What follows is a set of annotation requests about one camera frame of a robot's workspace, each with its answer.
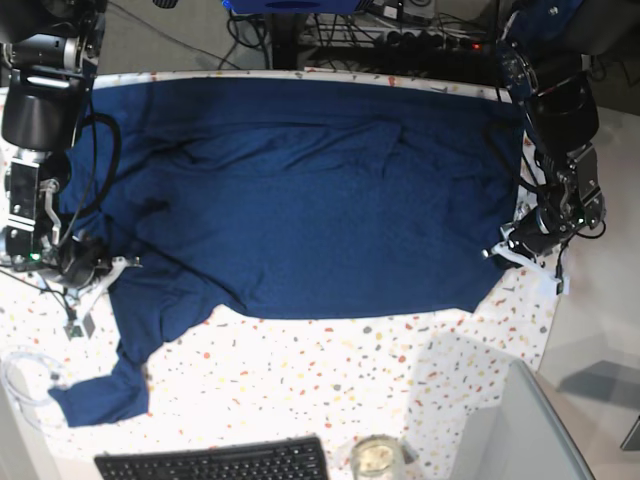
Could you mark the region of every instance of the wire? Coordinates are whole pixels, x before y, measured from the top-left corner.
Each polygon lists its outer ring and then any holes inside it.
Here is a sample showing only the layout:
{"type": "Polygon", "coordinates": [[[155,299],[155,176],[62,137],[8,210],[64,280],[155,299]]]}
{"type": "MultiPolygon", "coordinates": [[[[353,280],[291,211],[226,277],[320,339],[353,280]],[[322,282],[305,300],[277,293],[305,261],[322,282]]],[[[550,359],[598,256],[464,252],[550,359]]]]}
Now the wire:
{"type": "Polygon", "coordinates": [[[558,285],[558,294],[562,293],[560,291],[560,286],[564,285],[564,266],[562,265],[564,252],[567,250],[567,248],[569,248],[569,244],[571,243],[571,240],[573,240],[574,236],[575,234],[571,235],[562,243],[562,246],[560,247],[560,253],[558,254],[558,261],[556,262],[556,279],[562,282],[560,285],[558,285]]]}
{"type": "Polygon", "coordinates": [[[517,185],[523,187],[528,192],[537,195],[538,194],[538,188],[536,188],[535,186],[533,186],[530,183],[526,182],[520,176],[520,172],[516,172],[511,168],[511,165],[509,165],[509,162],[505,158],[504,154],[502,153],[500,148],[498,148],[498,146],[494,142],[493,137],[491,136],[491,132],[495,128],[507,129],[507,128],[511,128],[511,125],[507,125],[507,124],[504,124],[504,123],[499,122],[499,121],[492,121],[492,122],[487,123],[487,125],[485,125],[485,127],[482,129],[482,137],[484,138],[485,144],[487,145],[487,147],[489,147],[489,149],[491,150],[493,155],[500,162],[500,165],[503,166],[503,168],[511,176],[511,178],[513,178],[513,180],[516,182],[517,185]]]}
{"type": "Polygon", "coordinates": [[[20,360],[28,360],[38,365],[43,366],[49,371],[50,378],[62,378],[61,373],[65,369],[64,366],[54,358],[43,353],[29,353],[29,352],[10,352],[3,356],[2,363],[0,363],[0,384],[4,389],[13,397],[14,400],[19,402],[22,406],[28,407],[45,407],[53,402],[53,398],[47,395],[41,399],[34,399],[27,393],[23,392],[11,381],[11,370],[15,367],[15,364],[20,360]],[[54,371],[49,364],[52,364],[56,370],[54,371]]]}
{"type": "MultiPolygon", "coordinates": [[[[324,41],[322,40],[322,30],[320,30],[320,20],[318,20],[317,13],[313,16],[313,19],[316,23],[316,29],[318,30],[318,40],[320,41],[320,47],[324,48],[324,41]]],[[[329,39],[329,42],[333,40],[333,35],[335,34],[335,25],[337,21],[338,21],[338,16],[336,15],[336,17],[333,19],[333,30],[331,32],[331,38],[329,39]]],[[[333,60],[331,59],[329,60],[329,65],[331,65],[331,68],[333,68],[334,70],[338,70],[336,66],[333,64],[333,60]]]]}
{"type": "Polygon", "coordinates": [[[488,32],[489,28],[487,28],[485,25],[481,25],[478,22],[474,22],[472,20],[463,20],[460,17],[456,17],[455,15],[451,15],[450,13],[444,13],[444,12],[438,12],[438,16],[444,15],[445,17],[451,18],[452,20],[455,20],[455,23],[458,23],[460,25],[469,25],[472,27],[475,27],[479,30],[482,30],[483,32],[488,32]]]}
{"type": "Polygon", "coordinates": [[[353,32],[353,28],[351,27],[351,23],[349,22],[348,17],[343,16],[342,19],[345,21],[347,30],[349,31],[349,35],[351,36],[351,41],[356,47],[359,47],[360,45],[358,44],[358,37],[356,37],[356,34],[353,32]]]}
{"type": "Polygon", "coordinates": [[[338,15],[334,15],[333,16],[333,25],[331,26],[331,36],[329,37],[329,40],[327,41],[327,47],[331,45],[331,42],[333,41],[333,36],[336,34],[336,25],[338,24],[338,15]]]}
{"type": "Polygon", "coordinates": [[[206,50],[202,50],[201,48],[198,47],[194,47],[193,45],[189,45],[188,43],[185,43],[181,40],[178,40],[175,37],[172,37],[171,35],[169,35],[168,33],[163,32],[162,30],[160,30],[159,28],[151,25],[149,22],[143,20],[142,18],[138,17],[137,15],[131,13],[129,10],[127,10],[126,8],[118,5],[117,3],[109,2],[109,6],[110,8],[114,8],[116,10],[118,10],[119,12],[125,14],[127,17],[129,17],[132,20],[135,20],[136,22],[138,22],[139,24],[143,25],[144,27],[146,27],[147,29],[155,32],[156,34],[158,34],[159,36],[161,36],[162,38],[164,38],[165,40],[174,43],[176,45],[179,45],[183,48],[186,48],[187,50],[191,50],[193,52],[197,52],[197,53],[201,53],[203,55],[207,55],[209,57],[213,57],[217,60],[224,60],[224,63],[226,63],[227,65],[230,65],[231,67],[235,68],[236,70],[242,70],[238,65],[236,65],[235,63],[230,62],[229,60],[225,60],[222,57],[216,55],[215,53],[211,53],[211,52],[207,52],[206,50]]]}
{"type": "MultiPolygon", "coordinates": [[[[113,136],[113,151],[111,153],[111,163],[109,164],[109,170],[107,171],[107,176],[104,180],[102,189],[100,190],[100,192],[98,192],[93,201],[80,211],[78,219],[86,218],[100,208],[100,205],[109,194],[109,191],[111,190],[111,187],[116,180],[116,174],[118,173],[118,167],[120,166],[120,156],[122,153],[122,134],[120,132],[118,122],[116,122],[113,117],[105,115],[104,113],[94,113],[93,117],[85,119],[83,126],[90,125],[94,121],[94,119],[98,123],[106,125],[107,127],[109,127],[109,130],[111,130],[111,134],[113,136]]],[[[61,214],[60,218],[65,221],[71,221],[72,214],[61,214]]]]}
{"type": "Polygon", "coordinates": [[[629,70],[627,70],[627,65],[622,60],[618,60],[618,63],[620,64],[620,68],[622,68],[622,73],[624,74],[624,78],[627,80],[627,86],[629,88],[633,88],[636,85],[640,84],[640,78],[631,80],[631,75],[629,75],[629,70]]]}
{"type": "Polygon", "coordinates": [[[597,235],[585,235],[584,233],[580,233],[580,232],[578,232],[576,235],[586,240],[598,240],[604,237],[604,235],[607,233],[607,222],[603,220],[601,223],[602,223],[602,231],[597,235]]]}
{"type": "Polygon", "coordinates": [[[495,69],[496,69],[496,83],[495,83],[496,97],[498,98],[498,102],[502,103],[502,94],[500,93],[500,76],[498,75],[498,72],[500,71],[499,59],[498,59],[498,38],[500,36],[499,35],[500,5],[501,5],[500,0],[495,0],[495,10],[494,10],[494,17],[493,17],[493,33],[492,33],[492,38],[491,38],[491,57],[496,62],[496,65],[495,65],[495,69]]]}
{"type": "Polygon", "coordinates": [[[0,358],[0,385],[8,393],[11,400],[16,404],[16,409],[22,414],[23,420],[28,423],[34,430],[40,432],[49,438],[56,438],[45,431],[45,427],[49,429],[61,429],[65,427],[65,423],[62,422],[59,425],[45,425],[36,415],[27,415],[25,407],[28,408],[43,408],[53,403],[53,398],[50,395],[46,397],[36,399],[22,389],[20,389],[11,380],[11,372],[17,369],[18,362],[29,361],[44,367],[49,372],[49,379],[51,380],[51,387],[66,388],[67,385],[62,381],[70,377],[67,368],[55,358],[39,352],[29,352],[25,350],[15,350],[2,354],[0,358]]]}
{"type": "Polygon", "coordinates": [[[87,201],[87,197],[89,196],[89,192],[91,191],[91,187],[93,186],[93,181],[96,178],[96,170],[98,168],[98,129],[96,128],[96,113],[93,109],[92,99],[89,99],[89,113],[91,114],[91,132],[93,135],[93,164],[91,166],[91,173],[89,174],[89,182],[87,183],[87,188],[84,189],[84,193],[82,194],[82,199],[80,200],[80,204],[78,205],[76,213],[73,214],[73,217],[69,221],[67,231],[60,239],[58,245],[64,245],[64,243],[69,240],[69,237],[73,232],[73,226],[76,223],[76,220],[78,220],[78,218],[80,217],[84,202],[87,201]]]}
{"type": "Polygon", "coordinates": [[[4,270],[0,270],[0,274],[4,275],[6,277],[9,277],[12,280],[15,280],[16,282],[22,283],[23,285],[26,285],[27,287],[31,287],[35,290],[38,290],[40,293],[50,293],[51,295],[53,295],[53,297],[56,299],[56,301],[62,306],[62,308],[64,308],[65,312],[67,313],[67,315],[69,314],[69,310],[71,310],[71,307],[69,306],[69,303],[67,302],[67,299],[65,298],[64,294],[62,294],[61,292],[57,292],[56,290],[53,290],[51,287],[49,287],[49,285],[47,284],[46,280],[43,279],[45,285],[47,285],[47,288],[41,288],[38,287],[37,285],[34,285],[33,283],[29,283],[25,280],[22,280],[20,277],[16,277],[15,275],[11,275],[8,272],[5,272],[4,270]]]}
{"type": "Polygon", "coordinates": [[[227,54],[224,56],[224,58],[221,59],[220,64],[218,65],[218,69],[221,69],[223,63],[226,62],[226,59],[229,58],[233,51],[235,51],[237,46],[242,45],[243,47],[252,50],[261,50],[264,56],[265,69],[270,70],[271,61],[269,59],[269,50],[266,44],[266,28],[263,24],[260,25],[258,23],[259,21],[263,20],[262,15],[235,15],[231,10],[228,11],[228,14],[229,19],[227,20],[227,32],[229,32],[229,35],[234,39],[235,43],[231,47],[229,52],[227,52],[227,54]],[[257,38],[256,43],[251,43],[250,41],[242,38],[238,24],[243,22],[247,22],[253,28],[253,31],[255,32],[257,38]]]}

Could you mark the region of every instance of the table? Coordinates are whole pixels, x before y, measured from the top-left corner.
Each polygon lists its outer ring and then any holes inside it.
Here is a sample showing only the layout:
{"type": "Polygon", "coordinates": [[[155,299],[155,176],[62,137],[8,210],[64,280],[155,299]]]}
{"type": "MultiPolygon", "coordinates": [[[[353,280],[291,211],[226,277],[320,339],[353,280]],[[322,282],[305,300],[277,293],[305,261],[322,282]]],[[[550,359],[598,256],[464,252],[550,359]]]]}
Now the table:
{"type": "MultiPolygon", "coordinates": [[[[114,75],[99,78],[97,88],[192,77],[346,81],[495,99],[488,87],[313,69],[114,75]]],[[[0,92],[0,106],[5,95],[0,92]]],[[[0,152],[6,166],[12,147],[3,143],[0,152]]],[[[526,139],[525,152],[533,154],[526,139]]],[[[530,200],[522,193],[518,208],[530,200]]],[[[447,478],[468,416],[499,404],[513,358],[533,370],[540,365],[557,299],[538,287],[531,273],[509,271],[474,314],[291,322],[219,307],[151,357],[148,415],[74,430],[60,424],[55,405],[37,415],[54,458],[85,464],[86,480],[99,478],[87,466],[98,453],[206,449],[305,434],[321,437],[334,480],[351,477],[349,452],[372,434],[402,438],[418,454],[411,477],[447,478]]],[[[50,295],[0,278],[0,306],[3,352],[15,346],[44,352],[63,362],[69,382],[106,374],[115,364],[119,335],[107,297],[93,312],[94,337],[73,342],[50,295]]],[[[26,377],[34,392],[49,384],[43,376],[26,377]]],[[[61,477],[79,478],[66,467],[61,477]]]]}

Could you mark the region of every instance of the black keyboard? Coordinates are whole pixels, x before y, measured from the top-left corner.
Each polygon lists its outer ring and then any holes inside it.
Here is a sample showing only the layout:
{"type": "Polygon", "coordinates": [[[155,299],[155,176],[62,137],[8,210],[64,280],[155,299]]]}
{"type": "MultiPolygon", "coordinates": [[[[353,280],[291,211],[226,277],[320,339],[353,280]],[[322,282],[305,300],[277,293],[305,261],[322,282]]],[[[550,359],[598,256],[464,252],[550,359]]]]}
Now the black keyboard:
{"type": "Polygon", "coordinates": [[[99,456],[105,480],[328,480],[318,438],[198,452],[99,456]]]}

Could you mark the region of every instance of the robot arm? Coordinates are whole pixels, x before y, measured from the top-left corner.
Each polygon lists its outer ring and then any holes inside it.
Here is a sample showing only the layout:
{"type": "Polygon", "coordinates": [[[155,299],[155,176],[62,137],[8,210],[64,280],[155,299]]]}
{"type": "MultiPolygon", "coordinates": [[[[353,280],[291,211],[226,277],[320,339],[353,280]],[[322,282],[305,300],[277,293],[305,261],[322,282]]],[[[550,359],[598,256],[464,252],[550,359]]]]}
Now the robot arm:
{"type": "MultiPolygon", "coordinates": [[[[153,1],[162,8],[178,3],[153,1]]],[[[356,3],[327,2],[327,11],[335,13],[356,3]]],[[[231,3],[242,12],[274,8],[267,2],[259,7],[260,0],[231,3]]],[[[321,2],[308,4],[314,12],[323,8],[321,2]]],[[[604,218],[597,156],[590,143],[598,115],[585,55],[602,53],[638,23],[640,4],[537,0],[522,5],[514,9],[497,50],[505,84],[522,107],[546,182],[535,186],[538,207],[505,226],[504,242],[486,254],[533,265],[539,255],[585,228],[597,228],[604,218]],[[599,22],[603,17],[611,21],[599,22]]],[[[70,177],[64,151],[82,130],[106,8],[107,0],[0,0],[0,42],[7,44],[12,66],[2,135],[19,147],[6,182],[11,202],[6,252],[15,270],[38,270],[70,288],[83,288],[113,268],[98,241],[66,235],[72,225],[57,213],[58,194],[70,177]]],[[[291,8],[299,13],[301,7],[291,8]]]]}
{"type": "Polygon", "coordinates": [[[17,271],[38,270],[76,289],[110,268],[100,242],[67,235],[70,220],[58,213],[58,194],[71,176],[64,152],[82,131],[106,6],[106,0],[0,1],[0,40],[11,65],[2,135],[18,147],[5,178],[6,260],[17,271]]]}
{"type": "Polygon", "coordinates": [[[504,241],[487,256],[535,268],[538,256],[603,224],[605,200],[591,144],[599,120],[586,72],[590,55],[609,50],[639,22],[640,4],[632,0],[538,0],[512,11],[497,52],[545,183],[535,185],[538,206],[505,225],[504,241]]]}

